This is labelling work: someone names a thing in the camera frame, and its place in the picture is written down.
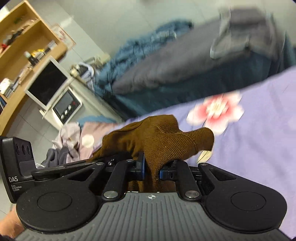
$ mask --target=pink cloth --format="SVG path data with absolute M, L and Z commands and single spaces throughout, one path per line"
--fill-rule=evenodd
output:
M 110 132 L 116 124 L 103 122 L 86 122 L 83 125 L 81 136 L 79 154 L 80 160 L 89 159 L 93 153 L 94 147 L 98 142 L 102 141 L 104 135 Z

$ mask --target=crumpled clothes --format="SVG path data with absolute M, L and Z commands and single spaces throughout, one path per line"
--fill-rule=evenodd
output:
M 137 39 L 130 39 L 104 66 L 100 75 L 95 78 L 94 85 L 100 86 L 100 96 L 112 93 L 112 84 L 132 66 L 142 59 L 174 41 L 193 28 L 193 23 L 186 20 L 175 20 L 160 26 L 158 29 Z
M 57 167 L 66 164 L 67 157 L 69 156 L 69 149 L 63 147 L 62 149 L 49 149 L 46 154 L 46 159 L 41 163 L 46 167 Z
M 114 123 L 85 122 L 80 136 L 80 160 L 89 159 L 94 152 L 94 147 L 101 143 L 104 135 L 108 134 L 115 126 L 117 125 Z
M 69 153 L 67 154 L 66 163 L 80 160 L 78 152 L 80 140 L 80 127 L 77 122 L 71 122 L 64 125 L 55 140 L 52 141 L 53 149 L 62 149 L 67 147 Z

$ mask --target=gloved hand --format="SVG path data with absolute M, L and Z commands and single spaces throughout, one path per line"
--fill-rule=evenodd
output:
M 161 183 L 158 178 L 163 165 L 177 159 L 186 160 L 201 150 L 211 150 L 213 144 L 214 134 L 210 129 L 204 127 L 183 132 L 173 115 L 158 115 L 133 122 L 104 136 L 102 147 L 94 153 L 94 157 L 128 151 L 133 159 L 137 159 L 139 152 L 143 151 L 148 176 L 145 176 L 143 182 L 129 183 L 129 190 L 171 191 L 171 186 Z

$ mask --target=bookshelf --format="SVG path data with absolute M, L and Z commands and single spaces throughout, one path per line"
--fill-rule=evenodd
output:
M 28 99 L 24 89 L 34 73 L 48 56 L 60 60 L 67 52 L 67 46 L 58 39 L 27 1 L 17 5 L 0 22 L 1 41 L 11 35 L 12 31 L 22 28 L 28 22 L 30 22 L 30 25 L 0 54 L 0 82 L 4 78 L 15 80 L 20 71 L 28 65 L 29 61 L 24 56 L 25 51 L 31 53 L 37 49 L 46 49 L 52 40 L 57 45 L 23 76 L 22 83 L 9 98 L 0 94 L 6 102 L 6 106 L 0 114 L 1 135 L 7 134 L 17 113 Z

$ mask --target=crosshair logo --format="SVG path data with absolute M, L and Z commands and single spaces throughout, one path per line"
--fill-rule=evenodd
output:
M 155 195 L 151 194 L 151 195 L 148 196 L 148 198 L 152 200 L 152 199 L 157 198 L 157 197 Z

